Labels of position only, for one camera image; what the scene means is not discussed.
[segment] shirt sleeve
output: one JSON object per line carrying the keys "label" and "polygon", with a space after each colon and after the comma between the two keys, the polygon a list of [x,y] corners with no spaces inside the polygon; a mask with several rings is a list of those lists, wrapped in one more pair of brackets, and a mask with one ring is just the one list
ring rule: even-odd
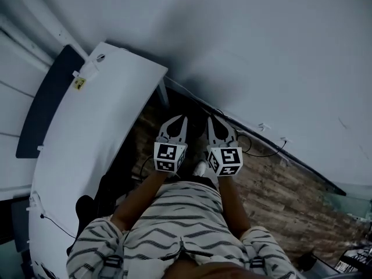
{"label": "shirt sleeve", "polygon": [[114,255],[123,236],[111,221],[98,218],[89,223],[77,238],[69,258],[69,278],[90,278],[94,271],[103,268],[104,259]]}
{"label": "shirt sleeve", "polygon": [[267,229],[252,227],[243,234],[241,241],[246,248],[252,246],[257,255],[264,259],[268,276],[274,279],[296,278],[296,269]]}

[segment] cable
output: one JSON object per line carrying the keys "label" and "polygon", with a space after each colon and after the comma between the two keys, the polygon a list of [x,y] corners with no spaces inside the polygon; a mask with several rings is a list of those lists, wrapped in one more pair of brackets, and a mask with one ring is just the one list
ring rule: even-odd
{"label": "cable", "polygon": [[246,137],[248,140],[249,140],[249,148],[248,148],[248,150],[246,150],[246,151],[242,151],[243,153],[248,153],[248,151],[251,149],[251,147],[252,147],[252,140],[251,140],[251,138],[249,137],[249,136],[247,136],[245,133],[239,133],[238,134],[238,136],[237,136],[237,140],[239,139],[239,137]]}
{"label": "cable", "polygon": [[277,151],[277,152],[275,152],[275,153],[273,153],[273,154],[270,154],[270,155],[264,155],[264,156],[257,156],[257,155],[253,155],[253,154],[249,154],[249,153],[246,153],[247,155],[249,155],[249,156],[253,156],[253,157],[271,157],[271,156],[274,156],[274,155],[276,155],[276,154],[278,154],[281,150],[283,150],[283,148],[284,148],[284,146],[285,146],[285,144],[287,143],[287,141],[284,141],[284,145]]}
{"label": "cable", "polygon": [[[175,83],[177,86],[179,86],[179,87],[181,87],[182,89],[184,89],[185,91],[187,91],[192,97],[193,97],[193,99],[192,100],[194,100],[194,102],[196,102],[202,109],[203,109],[203,107],[197,102],[197,101],[199,101],[200,99],[198,98],[198,97],[196,97],[190,90],[188,90],[188,89],[186,89],[184,86],[182,86],[181,84],[179,84],[178,82],[176,82],[176,81],[174,81],[174,80],[172,80],[170,77],[168,77],[168,76],[164,76],[165,78],[167,78],[168,80],[170,80],[171,82],[173,82],[173,83]],[[207,102],[205,102],[205,101],[201,101],[202,103],[204,103],[205,105],[207,105],[208,107],[210,107],[211,109],[213,109],[213,110],[215,110],[215,111],[217,111],[217,112],[220,112],[222,115],[223,115],[223,117],[224,117],[224,119],[226,120],[226,118],[227,118],[227,116],[222,112],[222,110],[220,110],[220,109],[218,109],[218,108],[215,108],[214,106],[212,106],[212,105],[210,105],[209,103],[207,103]],[[247,155],[249,155],[249,156],[253,156],[253,157],[260,157],[260,158],[263,158],[263,157],[271,157],[271,156],[274,156],[274,155],[276,155],[276,154],[278,154],[281,150],[283,150],[283,148],[285,147],[285,144],[287,143],[287,141],[284,141],[284,145],[277,151],[277,152],[275,152],[275,153],[273,153],[273,154],[271,154],[271,155],[264,155],[264,156],[258,156],[258,155],[253,155],[253,154],[249,154],[248,153],[248,151],[251,149],[251,147],[252,147],[252,140],[251,140],[251,138],[249,137],[249,136],[247,136],[246,134],[239,134],[238,136],[237,136],[237,139],[238,139],[238,137],[239,136],[241,136],[241,135],[244,135],[244,136],[246,136],[248,139],[249,139],[249,142],[250,142],[250,146],[249,146],[249,148],[248,148],[248,150],[246,150],[245,152],[243,152],[243,153],[245,153],[245,154],[247,154]]]}
{"label": "cable", "polygon": [[44,216],[43,214],[40,215],[40,218],[42,219],[49,219],[51,222],[53,222],[55,224],[55,226],[57,226],[60,230],[64,231],[67,235],[69,235],[70,237],[76,239],[76,237],[74,237],[73,235],[70,235],[67,231],[65,231],[61,226],[59,226],[58,224],[56,224],[52,219],[50,219],[49,217],[46,217]]}
{"label": "cable", "polygon": [[[216,111],[218,111],[218,112],[220,112],[223,116],[224,116],[224,118],[225,118],[225,121],[226,121],[226,115],[222,112],[222,110],[220,110],[220,109],[218,109],[218,108],[215,108],[215,110]],[[242,151],[243,153],[245,153],[245,154],[247,154],[247,155],[249,155],[249,156],[253,156],[253,157],[259,157],[259,158],[263,158],[263,157],[271,157],[271,156],[274,156],[274,155],[276,155],[276,154],[278,154],[281,150],[283,150],[283,148],[285,147],[285,144],[287,143],[287,141],[284,141],[284,145],[277,151],[277,152],[275,152],[275,153],[273,153],[273,154],[270,154],[270,155],[263,155],[263,156],[258,156],[258,155],[253,155],[253,154],[249,154],[248,153],[248,151],[252,148],[252,140],[251,140],[251,138],[248,136],[248,135],[246,135],[245,133],[239,133],[238,134],[238,136],[237,136],[237,139],[239,138],[239,137],[241,137],[241,136],[244,136],[244,137],[247,137],[247,139],[249,140],[249,148],[248,148],[248,150],[246,150],[246,151]]]}
{"label": "cable", "polygon": [[143,181],[143,177],[142,177],[142,170],[144,169],[144,166],[145,166],[145,164],[146,164],[146,162],[150,159],[150,158],[152,158],[153,157],[153,155],[150,155],[150,156],[148,156],[147,158],[146,158],[146,160],[145,160],[145,162],[143,162],[143,164],[142,164],[142,166],[141,166],[141,170],[139,171],[139,178]]}

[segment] person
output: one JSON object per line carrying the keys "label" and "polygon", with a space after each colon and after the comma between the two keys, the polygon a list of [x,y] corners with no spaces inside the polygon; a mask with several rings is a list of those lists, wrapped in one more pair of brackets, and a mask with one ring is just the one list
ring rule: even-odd
{"label": "person", "polygon": [[264,227],[251,227],[232,177],[219,190],[200,162],[187,181],[154,171],[108,219],[77,238],[70,278],[293,279],[290,260]]}

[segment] wooden floor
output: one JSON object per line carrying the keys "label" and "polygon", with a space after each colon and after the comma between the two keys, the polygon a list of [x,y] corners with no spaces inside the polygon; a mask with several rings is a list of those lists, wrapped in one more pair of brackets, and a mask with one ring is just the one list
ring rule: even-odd
{"label": "wooden floor", "polygon": [[[143,162],[152,154],[155,138],[166,120],[158,106],[148,104],[143,109],[133,127],[137,144],[133,173],[139,174]],[[207,144],[205,134],[189,143],[181,176],[190,173],[193,164],[203,158]],[[246,149],[248,140],[239,137],[239,145]],[[253,140],[249,152],[266,155],[272,150]],[[151,170],[153,161],[149,160],[143,176]],[[235,180],[251,224],[270,230],[294,264],[302,254],[313,250],[318,257],[335,265],[342,253],[361,240],[367,230],[365,225],[333,211],[323,202],[326,186],[320,179],[278,155],[269,158],[244,155],[244,166]]]}

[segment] dark blue panel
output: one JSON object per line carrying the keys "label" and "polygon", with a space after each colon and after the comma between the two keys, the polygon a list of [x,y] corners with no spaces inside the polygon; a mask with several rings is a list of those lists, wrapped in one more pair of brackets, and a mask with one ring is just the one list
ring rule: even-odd
{"label": "dark blue panel", "polygon": [[37,147],[43,144],[54,114],[74,79],[72,73],[79,71],[83,64],[84,59],[69,45],[66,45],[55,59],[24,121],[16,152],[17,158],[38,158]]}

